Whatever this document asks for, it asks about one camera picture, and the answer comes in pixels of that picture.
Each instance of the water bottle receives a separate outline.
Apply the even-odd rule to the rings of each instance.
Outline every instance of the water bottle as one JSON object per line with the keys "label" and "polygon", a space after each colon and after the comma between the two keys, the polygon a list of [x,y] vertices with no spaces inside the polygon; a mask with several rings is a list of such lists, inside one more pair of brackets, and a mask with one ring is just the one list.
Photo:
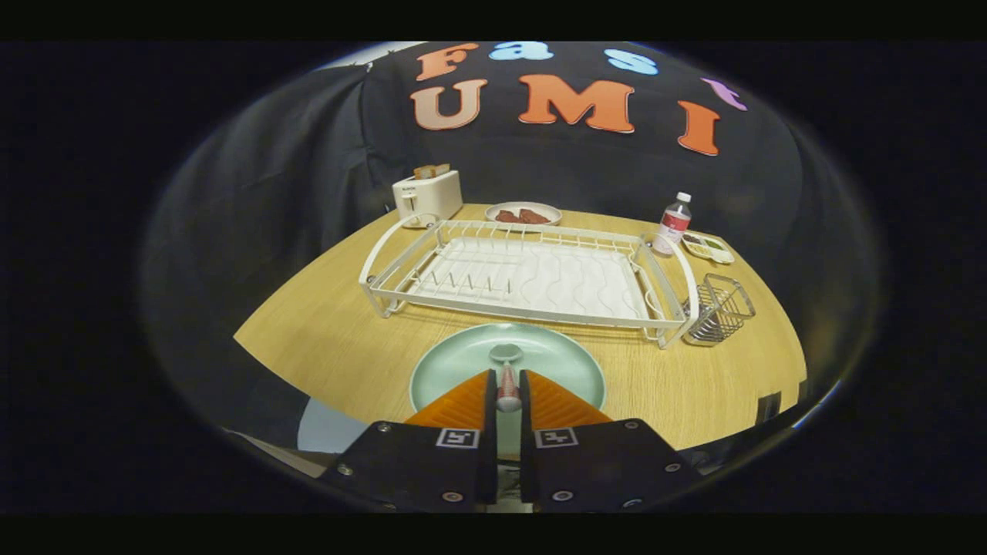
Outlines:
{"label": "water bottle", "polygon": [[[692,212],[689,211],[689,200],[692,200],[692,195],[679,193],[675,196],[675,202],[670,204],[665,209],[664,215],[661,216],[658,235],[669,239],[676,245],[682,240],[682,234],[685,233],[685,230],[689,227],[689,222],[692,220]],[[654,250],[660,254],[672,254],[671,248],[661,239],[655,239],[652,245],[654,246]]]}

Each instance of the mint green plate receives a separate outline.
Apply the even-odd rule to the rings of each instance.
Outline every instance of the mint green plate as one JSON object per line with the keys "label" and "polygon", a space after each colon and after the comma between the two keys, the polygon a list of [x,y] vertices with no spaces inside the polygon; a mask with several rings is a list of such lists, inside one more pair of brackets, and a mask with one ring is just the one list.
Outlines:
{"label": "mint green plate", "polygon": [[[606,399],[603,372],[582,345],[546,328],[514,323],[469,328],[432,347],[412,373],[412,407],[420,411],[488,368],[496,370],[499,383],[501,365],[490,358],[490,351],[504,343],[514,344],[524,352],[512,364],[515,377],[520,377],[520,370],[531,369],[597,409],[603,407]],[[496,418],[497,455],[517,456],[521,450],[521,411],[497,411]]]}

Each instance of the white dish rack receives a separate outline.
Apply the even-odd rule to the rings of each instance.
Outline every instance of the white dish rack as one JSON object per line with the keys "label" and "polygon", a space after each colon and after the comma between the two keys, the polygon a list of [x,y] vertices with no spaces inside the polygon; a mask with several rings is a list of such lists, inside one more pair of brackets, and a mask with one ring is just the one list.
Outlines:
{"label": "white dish rack", "polygon": [[[432,221],[383,272],[371,275],[381,249],[413,217]],[[382,318],[410,302],[525,320],[640,328],[665,349],[699,316],[696,280],[681,249],[669,243],[688,288],[687,298],[677,299],[646,237],[416,214],[381,236],[359,282]],[[657,235],[654,240],[667,242]]]}

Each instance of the orange letter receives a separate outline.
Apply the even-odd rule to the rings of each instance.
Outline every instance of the orange letter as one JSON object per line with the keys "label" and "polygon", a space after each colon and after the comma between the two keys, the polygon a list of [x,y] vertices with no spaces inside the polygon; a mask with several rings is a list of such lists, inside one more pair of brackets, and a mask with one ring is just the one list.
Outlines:
{"label": "orange letter", "polygon": [[456,71],[456,66],[449,65],[449,62],[460,63],[466,59],[466,50],[479,47],[479,44],[467,42],[466,44],[449,46],[448,48],[442,48],[441,50],[419,56],[418,61],[421,62],[421,75],[417,77],[418,81],[424,81],[425,79],[431,79],[432,77],[438,77],[439,75]]}
{"label": "orange letter", "polygon": [[556,117],[549,112],[552,103],[569,125],[582,119],[592,108],[592,117],[586,119],[590,127],[634,132],[634,126],[627,120],[627,99],[634,93],[633,87],[613,81],[593,81],[577,94],[555,75],[523,75],[519,81],[528,85],[528,111],[518,118],[525,123],[555,122]]}
{"label": "orange letter", "polygon": [[685,109],[685,134],[679,137],[679,144],[707,156],[716,156],[720,150],[713,144],[713,126],[720,115],[716,112],[684,100],[679,106]]}
{"label": "orange letter", "polygon": [[460,108],[458,114],[449,117],[438,112],[438,95],[445,87],[432,87],[413,93],[415,120],[419,126],[433,131],[462,127],[480,113],[480,87],[486,84],[486,79],[473,79],[453,85],[452,88],[459,91]]}

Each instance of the round table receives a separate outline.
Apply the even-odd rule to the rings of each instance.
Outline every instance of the round table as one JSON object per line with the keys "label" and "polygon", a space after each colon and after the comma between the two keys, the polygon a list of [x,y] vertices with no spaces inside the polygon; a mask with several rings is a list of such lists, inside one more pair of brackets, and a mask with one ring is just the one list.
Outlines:
{"label": "round table", "polygon": [[[486,204],[465,204],[452,218],[483,220]],[[359,421],[402,422],[414,413],[409,380],[433,345],[480,324],[514,321],[482,314],[406,305],[390,318],[375,312],[358,284],[377,240],[398,222],[392,211],[340,241],[292,277],[235,334],[260,363],[299,390]],[[560,225],[628,235],[653,232],[654,222],[563,210]],[[399,229],[384,246],[380,265],[398,256],[423,230]],[[660,349],[640,329],[526,321],[568,335],[603,368],[614,420],[646,421],[683,449],[754,426],[759,401],[780,395],[780,412],[798,400],[805,359],[795,329],[774,294],[722,241],[736,261],[718,265],[686,254],[696,281],[707,273],[738,280],[757,314],[711,348],[678,341]],[[685,279],[674,261],[659,261],[680,300]]]}

